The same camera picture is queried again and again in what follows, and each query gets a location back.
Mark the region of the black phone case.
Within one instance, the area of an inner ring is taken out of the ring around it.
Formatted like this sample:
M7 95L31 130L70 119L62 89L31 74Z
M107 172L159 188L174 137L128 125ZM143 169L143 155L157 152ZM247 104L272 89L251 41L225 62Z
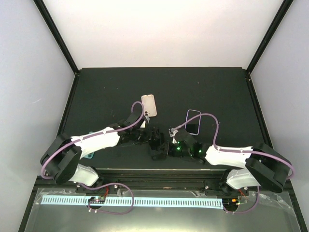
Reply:
M155 146L153 143L149 143L150 151L151 151L151 158L153 161L163 161L167 158L165 153L166 142L164 141L163 144L159 146Z

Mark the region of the beige phone case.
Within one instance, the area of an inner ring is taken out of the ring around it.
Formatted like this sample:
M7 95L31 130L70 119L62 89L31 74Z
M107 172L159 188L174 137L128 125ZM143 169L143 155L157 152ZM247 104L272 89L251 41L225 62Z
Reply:
M144 106L144 115L148 117L157 116L155 97L153 94L141 96L141 102Z

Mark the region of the lavender phone case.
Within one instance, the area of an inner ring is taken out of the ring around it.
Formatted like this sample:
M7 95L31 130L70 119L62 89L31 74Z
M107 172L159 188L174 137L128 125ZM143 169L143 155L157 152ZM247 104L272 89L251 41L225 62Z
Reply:
M188 120L190 120L191 118L193 118L193 117L195 117L195 116L198 116L198 115L200 115L200 114L201 114L201 112L198 111L198 110L189 109L189 110L187 111L187 114L186 114L185 126L186 126L186 124L198 124L199 127L200 127L201 116L194 118L194 119L191 120L190 122L188 121Z

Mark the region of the teal phone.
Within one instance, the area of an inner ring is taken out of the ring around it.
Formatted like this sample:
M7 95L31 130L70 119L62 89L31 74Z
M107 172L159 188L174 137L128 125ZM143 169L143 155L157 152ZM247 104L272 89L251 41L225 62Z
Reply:
M94 152L87 154L86 156L84 156L85 159L92 159L94 156Z

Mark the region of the black wallet pouch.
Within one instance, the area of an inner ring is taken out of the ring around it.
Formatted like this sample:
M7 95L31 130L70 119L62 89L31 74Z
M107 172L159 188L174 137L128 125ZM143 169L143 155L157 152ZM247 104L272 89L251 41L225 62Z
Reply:
M165 141L164 134L160 131L159 127L152 128L151 141L155 146L159 146L164 143Z

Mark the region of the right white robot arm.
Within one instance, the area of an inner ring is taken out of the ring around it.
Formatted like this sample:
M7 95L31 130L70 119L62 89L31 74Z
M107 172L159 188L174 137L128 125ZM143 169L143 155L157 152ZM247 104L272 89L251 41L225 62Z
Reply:
M245 187L262 187L275 193L284 189L291 163L264 143L248 147L222 147L198 142L184 129L171 129L168 155L210 166L227 167L219 183L225 195Z

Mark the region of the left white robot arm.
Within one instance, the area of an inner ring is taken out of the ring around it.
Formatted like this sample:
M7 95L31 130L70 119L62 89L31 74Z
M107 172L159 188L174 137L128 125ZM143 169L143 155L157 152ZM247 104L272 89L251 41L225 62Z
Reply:
M129 142L147 142L149 136L146 128L149 121L148 115L132 112L127 119L94 133L73 137L65 134L57 136L40 160L42 177L53 179L59 185L77 182L87 186L93 193L100 192L104 186L103 180L95 168L80 164L80 160L102 149Z

